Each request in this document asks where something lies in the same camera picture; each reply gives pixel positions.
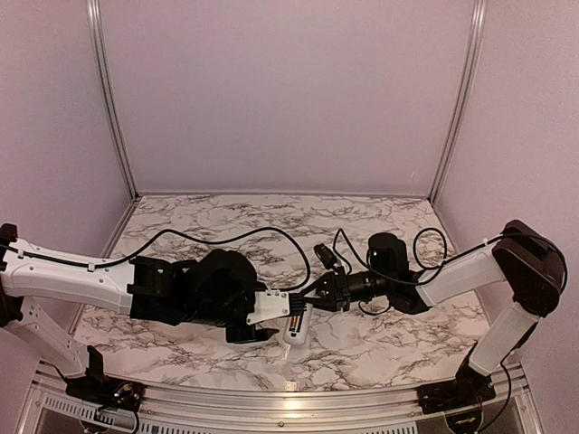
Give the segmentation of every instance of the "black wire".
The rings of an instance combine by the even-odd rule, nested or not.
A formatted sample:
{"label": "black wire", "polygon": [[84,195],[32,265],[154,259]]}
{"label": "black wire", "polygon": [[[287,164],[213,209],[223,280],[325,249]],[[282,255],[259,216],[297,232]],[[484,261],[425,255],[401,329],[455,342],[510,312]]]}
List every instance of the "black wire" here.
{"label": "black wire", "polygon": [[418,258],[418,250],[417,245],[418,245],[418,240],[420,239],[420,237],[422,237],[424,235],[424,233],[426,232],[436,232],[441,236],[442,239],[442,263],[444,263],[444,260],[448,257],[449,255],[449,245],[448,242],[446,241],[446,237],[444,236],[444,234],[442,233],[442,231],[438,228],[434,228],[434,227],[430,227],[430,228],[424,228],[422,229],[420,232],[418,232],[416,234],[416,236],[414,237],[414,241],[413,241],[413,255],[414,255],[414,260],[416,261],[416,263],[418,264],[418,266],[421,269],[428,269],[428,270],[433,270],[433,269],[438,269],[442,266],[441,265],[435,265],[434,267],[426,267],[425,265],[423,265],[420,261],[420,259]]}
{"label": "black wire", "polygon": [[362,301],[358,301],[358,308],[366,315],[370,315],[370,316],[380,316],[382,314],[385,314],[386,312],[388,312],[390,310],[392,306],[387,307],[386,309],[380,311],[380,312],[370,312],[369,310],[365,310],[362,307]]}
{"label": "black wire", "polygon": [[[416,235],[416,237],[414,238],[413,250],[415,250],[416,240],[419,238],[419,236],[422,235],[425,231],[428,231],[428,230],[430,230],[430,229],[431,229],[431,228],[426,228],[426,229],[420,231],[420,232]],[[463,251],[462,253],[460,253],[460,254],[452,257],[452,258],[446,259],[445,256],[446,256],[447,251],[448,251],[448,249],[447,249],[447,243],[446,243],[446,238],[444,237],[444,235],[442,234],[442,232],[441,232],[441,231],[438,231],[436,228],[432,228],[432,230],[437,231],[437,232],[442,236],[443,245],[444,245],[444,252],[443,252],[443,253],[444,253],[444,254],[443,254],[444,259],[443,259],[442,263],[441,263],[438,267],[430,268],[431,270],[436,270],[436,271],[432,274],[432,276],[430,276],[429,278],[427,278],[426,280],[421,281],[421,282],[407,282],[407,281],[399,280],[399,279],[397,279],[397,278],[391,278],[390,276],[387,276],[387,275],[385,275],[385,274],[382,274],[382,273],[376,271],[375,269],[372,269],[372,267],[370,267],[367,263],[365,263],[365,262],[362,260],[362,258],[360,258],[360,255],[358,254],[358,252],[356,251],[356,249],[354,248],[354,246],[353,246],[352,243],[350,242],[350,239],[347,237],[346,233],[344,232],[344,230],[343,230],[342,228],[338,229],[337,234],[338,234],[338,233],[341,233],[341,235],[342,235],[342,237],[344,238],[344,241],[346,242],[348,248],[352,251],[352,253],[353,253],[354,256],[356,257],[357,261],[358,261],[364,268],[368,269],[369,271],[372,271],[373,273],[375,273],[376,275],[378,275],[378,276],[380,276],[380,277],[382,277],[382,278],[385,278],[386,280],[390,280],[390,281],[392,281],[392,282],[394,282],[394,283],[399,283],[399,284],[407,285],[407,286],[411,286],[411,287],[419,287],[419,286],[421,286],[421,285],[426,285],[426,284],[428,284],[428,283],[431,283],[433,280],[435,280],[435,279],[438,277],[439,274],[441,274],[442,269],[443,269],[446,265],[448,265],[449,263],[451,263],[451,262],[453,262],[453,261],[455,261],[455,260],[457,260],[457,259],[463,258],[463,257],[467,256],[468,254],[472,253],[473,251],[483,249],[483,248],[487,247],[488,245],[490,245],[490,244],[492,244],[492,243],[494,243],[494,242],[497,242],[497,241],[500,241],[500,240],[504,240],[504,239],[508,239],[508,238],[529,238],[529,239],[531,239],[531,240],[538,240],[538,241],[544,242],[545,244],[548,244],[549,247],[551,247],[551,248],[555,251],[555,253],[556,253],[557,256],[559,257],[559,259],[561,260],[561,264],[562,264],[562,267],[563,267],[564,276],[563,276],[563,280],[562,280],[562,282],[561,282],[560,292],[563,292],[563,291],[565,290],[566,286],[567,286],[567,281],[568,281],[568,278],[569,278],[569,271],[568,271],[568,268],[567,268],[567,261],[566,261],[565,255],[564,255],[564,253],[563,253],[551,240],[549,240],[548,238],[542,237],[542,236],[540,236],[540,235],[534,235],[534,234],[531,234],[531,233],[502,233],[502,234],[496,236],[495,238],[492,238],[491,240],[488,240],[488,241],[486,241],[486,242],[482,242],[481,244],[479,244],[479,245],[477,245],[477,246],[474,246],[474,247],[472,247],[471,249],[468,249],[468,250],[466,250],[466,251]],[[369,263],[369,261],[368,261],[368,254],[369,254],[369,252],[366,254],[366,261]]]}
{"label": "black wire", "polygon": [[436,271],[434,272],[434,274],[432,276],[430,276],[429,278],[427,278],[424,282],[408,282],[405,280],[400,280],[398,278],[391,278],[390,276],[387,276],[385,274],[382,274],[379,271],[376,271],[375,269],[373,269],[372,267],[370,267],[366,262],[364,262],[362,260],[362,258],[360,258],[360,255],[358,254],[358,252],[356,251],[356,249],[354,249],[354,246],[352,245],[352,242],[350,242],[350,239],[347,237],[346,233],[344,232],[344,230],[342,228],[337,230],[339,233],[341,233],[342,237],[344,238],[344,241],[347,244],[347,247],[352,250],[352,253],[354,254],[354,256],[356,257],[357,261],[367,270],[372,271],[374,274],[376,274],[377,276],[380,276],[381,278],[385,278],[386,280],[390,280],[391,282],[394,283],[398,283],[398,284],[402,284],[402,285],[407,285],[410,287],[419,287],[420,285],[426,285],[427,283],[432,282],[433,280],[435,280],[438,275],[441,273],[442,271],[442,267],[444,265],[444,262],[436,269]]}
{"label": "black wire", "polygon": [[[110,267],[115,267],[117,265],[123,264],[125,262],[128,262],[129,260],[135,258],[136,256],[138,256],[139,254],[141,254],[143,251],[145,251],[151,244],[153,244],[159,237],[161,237],[162,235],[165,235],[166,233],[173,233],[174,235],[177,235],[179,237],[185,238],[186,240],[192,241],[192,242],[198,242],[200,244],[204,244],[207,246],[219,246],[219,245],[223,245],[223,244],[229,244],[232,242],[236,242],[239,240],[242,240],[244,238],[247,237],[251,237],[252,235],[259,233],[259,232],[265,232],[265,231],[272,231],[272,232],[276,232],[279,235],[284,236],[286,239],[288,239],[289,242],[291,242],[291,244],[293,244],[293,246],[296,248],[296,250],[298,251],[299,255],[301,256],[301,258],[304,261],[304,264],[306,266],[306,277],[303,279],[303,281],[301,283],[299,283],[298,285],[294,285],[293,287],[289,287],[289,288],[280,288],[278,289],[279,291],[291,291],[294,289],[299,289],[302,288],[303,286],[305,286],[308,281],[309,278],[311,277],[311,267],[309,265],[309,261],[308,261],[308,257],[306,256],[306,253],[304,252],[304,250],[299,246],[298,242],[291,237],[291,235],[289,235],[287,232],[279,229],[279,228],[275,228],[272,226],[267,226],[267,227],[263,227],[263,228],[258,228],[258,229],[254,229],[252,231],[249,232],[245,232],[241,235],[237,235],[236,237],[230,238],[228,240],[220,240],[220,241],[207,241],[207,240],[202,240],[196,237],[192,237],[191,235],[187,235],[186,233],[183,233],[181,231],[176,231],[174,229],[163,229],[162,231],[157,232],[153,238],[151,238],[149,241],[147,241],[145,244],[143,244],[140,248],[138,248],[137,250],[133,251],[132,253],[130,253],[129,255],[120,258],[120,259],[115,259],[111,262],[104,262],[102,264],[95,264],[95,269],[107,269]],[[4,246],[4,245],[0,245],[0,249],[7,249],[10,250],[11,252],[14,253],[18,253],[18,249],[15,249],[14,247],[10,247],[10,246]],[[43,255],[42,253],[36,253],[33,251],[25,251],[24,252],[24,256],[27,256],[29,258],[34,258],[34,259],[43,259],[43,260],[48,260],[50,262],[55,262],[57,264],[62,264],[62,265],[69,265],[72,267],[81,267],[81,268],[87,268],[89,266],[88,263],[84,263],[84,262],[77,262],[77,261],[73,261],[73,260],[67,260],[67,259],[61,259],[61,258],[55,258],[52,256],[47,256],[47,255]]]}
{"label": "black wire", "polygon": [[346,265],[347,265],[347,273],[346,274],[351,274],[352,273],[352,264],[350,264],[349,260],[347,260],[342,255],[340,255],[340,253],[337,251],[337,248],[336,248],[337,237],[339,236],[339,234],[340,234],[340,231],[336,231],[336,235],[334,236],[334,242],[332,243],[332,250],[334,251],[334,254],[336,256],[338,256],[342,262],[346,263]]}
{"label": "black wire", "polygon": [[507,409],[508,403],[510,402],[511,395],[512,395],[512,393],[513,393],[513,382],[512,382],[512,380],[511,380],[511,378],[510,378],[510,373],[508,373],[508,369],[507,369],[507,367],[505,366],[505,361],[504,361],[504,360],[500,363],[500,367],[503,368],[503,371],[504,371],[505,374],[507,375],[507,379],[508,379],[507,400],[505,401],[505,403],[503,404],[503,406],[501,407],[501,409],[498,411],[498,413],[495,414],[495,417],[492,418],[487,425],[485,425],[483,428],[479,429],[479,430],[477,431],[477,433],[481,433],[481,432],[483,432],[483,431],[486,431],[493,423],[495,423],[495,422],[497,421],[497,419],[500,417],[500,415],[505,412],[505,410]]}

